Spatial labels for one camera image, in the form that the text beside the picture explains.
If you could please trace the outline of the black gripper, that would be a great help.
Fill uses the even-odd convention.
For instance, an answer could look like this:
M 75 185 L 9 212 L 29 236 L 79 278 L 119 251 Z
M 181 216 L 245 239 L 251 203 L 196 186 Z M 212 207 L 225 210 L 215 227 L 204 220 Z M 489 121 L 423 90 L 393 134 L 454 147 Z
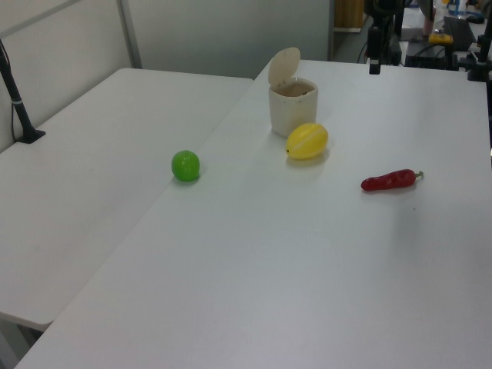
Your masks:
M 373 25 L 368 29 L 367 33 L 367 57 L 370 58 L 369 73 L 371 75 L 379 75 L 381 73 L 381 60 L 377 61 L 374 58 L 380 58 L 382 49 L 382 30 Z

